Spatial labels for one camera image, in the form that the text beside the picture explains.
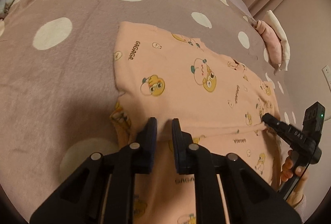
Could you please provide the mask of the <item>person's right hand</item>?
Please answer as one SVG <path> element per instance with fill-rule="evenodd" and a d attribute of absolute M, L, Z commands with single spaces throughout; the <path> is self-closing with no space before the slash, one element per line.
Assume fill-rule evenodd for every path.
<path fill-rule="evenodd" d="M 287 194 L 287 202 L 290 206 L 297 206 L 303 200 L 304 188 L 309 177 L 309 171 L 305 166 L 296 165 L 293 160 L 293 150 L 288 151 L 288 156 L 286 157 L 281 170 L 281 194 Z M 292 189 L 292 179 L 297 180 L 295 187 Z"/>

